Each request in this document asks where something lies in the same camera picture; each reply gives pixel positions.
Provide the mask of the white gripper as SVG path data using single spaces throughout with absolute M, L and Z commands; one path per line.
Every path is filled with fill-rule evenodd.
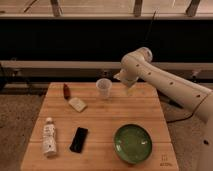
M 123 85 L 130 88 L 135 84 L 135 80 L 128 80 L 125 75 L 122 75 L 121 73 L 117 73 L 113 76 L 114 79 L 120 81 Z

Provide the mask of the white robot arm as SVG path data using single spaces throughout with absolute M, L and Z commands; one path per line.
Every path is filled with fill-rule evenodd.
M 124 55 L 114 78 L 126 87 L 141 78 L 202 120 L 206 126 L 196 171 L 213 171 L 213 90 L 153 66 L 152 58 L 147 47 Z

